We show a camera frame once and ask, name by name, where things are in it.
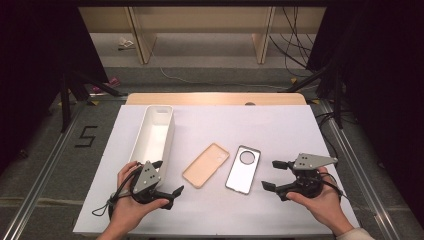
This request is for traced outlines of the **person's right hand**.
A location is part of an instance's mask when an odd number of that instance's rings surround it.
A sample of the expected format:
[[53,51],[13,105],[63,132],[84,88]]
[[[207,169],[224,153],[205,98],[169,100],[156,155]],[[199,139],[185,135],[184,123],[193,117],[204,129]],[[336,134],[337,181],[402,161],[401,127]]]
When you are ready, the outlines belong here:
[[318,222],[328,227],[336,237],[354,229],[342,211],[337,191],[331,186],[325,185],[321,194],[315,198],[307,198],[296,192],[288,192],[286,197],[304,206]]

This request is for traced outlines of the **beige phone case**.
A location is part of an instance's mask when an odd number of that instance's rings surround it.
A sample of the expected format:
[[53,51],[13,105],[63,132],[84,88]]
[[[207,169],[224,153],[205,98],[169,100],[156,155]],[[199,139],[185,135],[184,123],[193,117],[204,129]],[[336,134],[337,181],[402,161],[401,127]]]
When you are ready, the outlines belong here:
[[201,188],[229,158],[230,153],[216,143],[210,144],[183,171],[183,178],[193,187]]

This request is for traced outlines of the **person's left hand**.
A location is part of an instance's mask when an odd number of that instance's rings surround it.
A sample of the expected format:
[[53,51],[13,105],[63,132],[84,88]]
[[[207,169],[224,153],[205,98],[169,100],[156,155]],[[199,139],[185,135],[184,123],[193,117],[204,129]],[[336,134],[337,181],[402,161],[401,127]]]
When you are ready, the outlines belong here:
[[[118,172],[117,186],[120,187],[124,180],[139,167],[141,167],[141,165],[136,162],[126,164]],[[109,226],[118,230],[130,231],[137,227],[148,213],[168,203],[169,200],[167,199],[157,199],[148,204],[140,204],[132,197],[122,197],[115,205]]]

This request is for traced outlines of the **pink floor object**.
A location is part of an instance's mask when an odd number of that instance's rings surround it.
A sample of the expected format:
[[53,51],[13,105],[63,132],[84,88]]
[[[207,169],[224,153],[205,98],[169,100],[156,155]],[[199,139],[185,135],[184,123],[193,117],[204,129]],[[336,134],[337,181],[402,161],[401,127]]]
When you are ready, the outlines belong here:
[[[108,83],[105,83],[105,86],[111,87],[111,88],[117,87],[119,85],[120,85],[120,81],[116,77],[111,78]],[[92,91],[94,94],[100,94],[103,92],[103,90],[97,86],[93,86]]]

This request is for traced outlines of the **white table mat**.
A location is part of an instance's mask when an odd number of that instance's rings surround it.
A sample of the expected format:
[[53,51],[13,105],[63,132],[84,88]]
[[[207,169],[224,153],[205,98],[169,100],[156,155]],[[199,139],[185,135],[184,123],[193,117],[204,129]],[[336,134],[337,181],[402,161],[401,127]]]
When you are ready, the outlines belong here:
[[[301,153],[328,153],[312,110],[307,105],[176,106],[175,132],[161,191],[183,190],[170,210],[148,214],[135,234],[153,237],[315,237],[329,234],[301,205],[263,189],[265,181],[293,181],[277,170],[275,160],[292,161]],[[260,151],[248,194],[226,187],[232,163],[225,161],[199,189],[182,176],[210,144],[235,154],[241,145]]]

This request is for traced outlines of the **white storage box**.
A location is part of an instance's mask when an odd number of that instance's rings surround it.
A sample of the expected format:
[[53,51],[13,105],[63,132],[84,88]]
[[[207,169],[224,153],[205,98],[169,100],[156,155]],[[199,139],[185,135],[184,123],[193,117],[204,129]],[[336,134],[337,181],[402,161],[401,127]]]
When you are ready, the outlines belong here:
[[129,161],[145,164],[161,161],[157,169],[161,186],[166,179],[167,166],[175,131],[173,108],[150,105],[146,108]]

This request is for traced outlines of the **black metal stand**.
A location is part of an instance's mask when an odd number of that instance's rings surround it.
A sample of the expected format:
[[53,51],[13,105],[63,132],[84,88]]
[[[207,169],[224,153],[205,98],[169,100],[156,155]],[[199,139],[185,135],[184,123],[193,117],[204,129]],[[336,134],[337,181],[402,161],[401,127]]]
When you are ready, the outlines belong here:
[[341,95],[342,95],[342,81],[340,77],[341,70],[336,64],[328,63],[322,67],[317,72],[306,77],[304,80],[299,83],[294,84],[289,87],[287,90],[283,90],[283,93],[295,93],[298,90],[306,87],[307,85],[313,83],[316,80],[320,80],[318,84],[316,94],[319,98],[326,98],[330,93],[333,93],[333,113],[334,119],[337,126],[342,129],[342,120],[341,120]]
[[80,71],[69,71],[64,73],[60,79],[62,132],[65,132],[71,124],[69,93],[72,93],[77,101],[87,101],[89,99],[89,93],[85,88],[86,84],[98,87],[100,90],[103,90],[114,97],[127,96],[127,93],[120,92],[110,86],[107,86],[105,83],[102,83]]

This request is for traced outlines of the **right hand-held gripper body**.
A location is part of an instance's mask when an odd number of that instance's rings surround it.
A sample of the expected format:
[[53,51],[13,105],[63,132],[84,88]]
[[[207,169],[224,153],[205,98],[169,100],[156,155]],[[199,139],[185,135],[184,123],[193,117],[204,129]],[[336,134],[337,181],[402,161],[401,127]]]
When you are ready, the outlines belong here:
[[300,193],[307,198],[319,196],[323,189],[323,180],[318,168],[337,162],[338,159],[333,157],[300,153],[292,169],[296,176],[295,184],[300,189]]

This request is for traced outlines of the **aluminium floor rail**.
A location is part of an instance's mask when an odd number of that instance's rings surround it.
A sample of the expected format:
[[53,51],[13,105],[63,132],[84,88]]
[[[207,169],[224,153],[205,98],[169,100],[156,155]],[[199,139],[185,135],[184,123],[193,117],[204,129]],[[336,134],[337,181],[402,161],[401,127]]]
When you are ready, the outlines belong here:
[[62,111],[50,109],[20,158],[0,176],[0,240],[19,239],[85,105],[72,103],[65,128]]
[[354,152],[344,129],[340,128],[339,124],[335,120],[330,121],[330,128],[339,147],[341,148],[341,151],[343,152],[345,162],[349,165],[350,170],[352,171],[352,174],[361,190],[362,196],[367,203],[367,207],[359,208],[363,211],[367,210],[372,214],[385,240],[400,240],[400,235],[394,226],[394,222],[391,219],[389,212],[385,209],[383,202],[377,195],[376,189],[364,171],[364,168],[362,167],[357,154]]

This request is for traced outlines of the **dark curtain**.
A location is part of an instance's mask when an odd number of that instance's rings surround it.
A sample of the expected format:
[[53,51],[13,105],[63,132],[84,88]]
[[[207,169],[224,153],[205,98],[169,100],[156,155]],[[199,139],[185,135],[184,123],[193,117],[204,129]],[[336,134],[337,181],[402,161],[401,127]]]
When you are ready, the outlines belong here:
[[424,227],[424,0],[326,5],[310,64],[338,61],[352,110],[400,195]]
[[26,147],[61,78],[108,81],[76,6],[0,0],[0,174]]

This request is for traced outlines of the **wooden shelf unit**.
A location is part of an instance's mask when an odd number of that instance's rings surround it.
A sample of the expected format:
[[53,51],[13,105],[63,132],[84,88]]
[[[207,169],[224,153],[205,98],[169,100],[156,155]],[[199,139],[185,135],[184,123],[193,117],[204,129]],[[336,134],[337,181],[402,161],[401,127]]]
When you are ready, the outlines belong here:
[[81,7],[91,33],[130,33],[142,64],[159,33],[243,33],[263,64],[272,34],[316,34],[324,7]]

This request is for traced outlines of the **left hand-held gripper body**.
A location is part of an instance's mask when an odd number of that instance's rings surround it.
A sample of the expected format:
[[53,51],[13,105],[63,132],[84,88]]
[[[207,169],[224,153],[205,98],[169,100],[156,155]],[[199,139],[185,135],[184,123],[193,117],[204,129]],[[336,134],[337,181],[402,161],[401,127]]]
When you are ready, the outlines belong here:
[[142,168],[137,169],[131,183],[131,195],[141,204],[147,204],[156,199],[156,186],[161,181],[161,175],[152,163],[146,161]]

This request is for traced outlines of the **white crumpled paper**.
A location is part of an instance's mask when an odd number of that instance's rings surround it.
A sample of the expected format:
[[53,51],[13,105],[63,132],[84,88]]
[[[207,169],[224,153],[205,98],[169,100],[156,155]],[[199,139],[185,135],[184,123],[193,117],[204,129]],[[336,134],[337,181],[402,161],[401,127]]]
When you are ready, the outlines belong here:
[[131,40],[128,40],[124,37],[120,37],[118,41],[118,49],[120,51],[122,50],[129,50],[134,48],[134,43]]

